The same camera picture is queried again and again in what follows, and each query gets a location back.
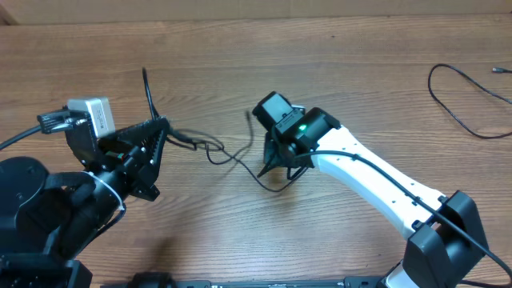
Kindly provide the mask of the black usb cable long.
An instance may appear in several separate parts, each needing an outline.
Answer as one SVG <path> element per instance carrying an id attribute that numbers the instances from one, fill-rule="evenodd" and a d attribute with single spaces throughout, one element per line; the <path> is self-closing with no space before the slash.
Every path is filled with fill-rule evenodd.
<path id="1" fill-rule="evenodd" d="M 206 132 L 198 131 L 198 130 L 190 130 L 190 129 L 182 129 L 177 130 L 170 125 L 170 131 L 166 136 L 166 141 L 172 145 L 179 146 L 181 148 L 185 148 L 188 150 L 204 150 L 206 152 L 206 157 L 210 164 L 215 166 L 222 166 L 229 162 L 234 161 L 237 165 L 241 165 L 252 177 L 256 183 L 266 191 L 271 193 L 281 193 L 289 186 L 293 185 L 297 180 L 300 179 L 301 176 L 304 175 L 305 172 L 308 171 L 308 167 L 300 167 L 294 174 L 290 174 L 291 168 L 287 170 L 288 175 L 286 176 L 287 184 L 282 186 L 281 188 L 273 189 L 266 185 L 264 185 L 260 180 L 259 176 L 257 176 L 239 157 L 240 153 L 247 152 L 249 148 L 252 147 L 254 143 L 254 129 L 250 120 L 249 112 L 246 112 L 246 122 L 249 127 L 249 142 L 244 145 L 242 148 L 237 150 L 234 154 L 226 151 L 226 146 L 224 142 L 215 136 L 208 134 Z M 211 157 L 212 152 L 219 152 L 226 156 L 225 160 L 215 161 Z"/>

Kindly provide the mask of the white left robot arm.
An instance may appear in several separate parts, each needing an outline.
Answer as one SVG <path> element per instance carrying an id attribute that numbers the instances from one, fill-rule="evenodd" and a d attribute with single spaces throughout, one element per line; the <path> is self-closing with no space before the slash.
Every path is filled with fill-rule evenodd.
<path id="1" fill-rule="evenodd" d="M 76 259 L 118 222 L 133 195 L 159 195 L 162 151 L 170 130 L 160 117 L 98 137 L 91 119 L 62 127 L 84 169 L 50 173 L 38 160 L 1 163 L 1 285 L 88 287 L 92 273 Z"/>

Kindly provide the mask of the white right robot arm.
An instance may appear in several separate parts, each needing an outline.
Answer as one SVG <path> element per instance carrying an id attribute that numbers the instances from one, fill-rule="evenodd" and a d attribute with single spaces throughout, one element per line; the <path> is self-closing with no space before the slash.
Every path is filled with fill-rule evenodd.
<path id="1" fill-rule="evenodd" d="M 320 108 L 306 110 L 277 92 L 252 111 L 266 129 L 262 173 L 315 168 L 352 189 L 406 240 L 403 259 L 380 287 L 455 287 L 483 258 L 487 241 L 475 201 L 447 197 L 403 174 Z"/>

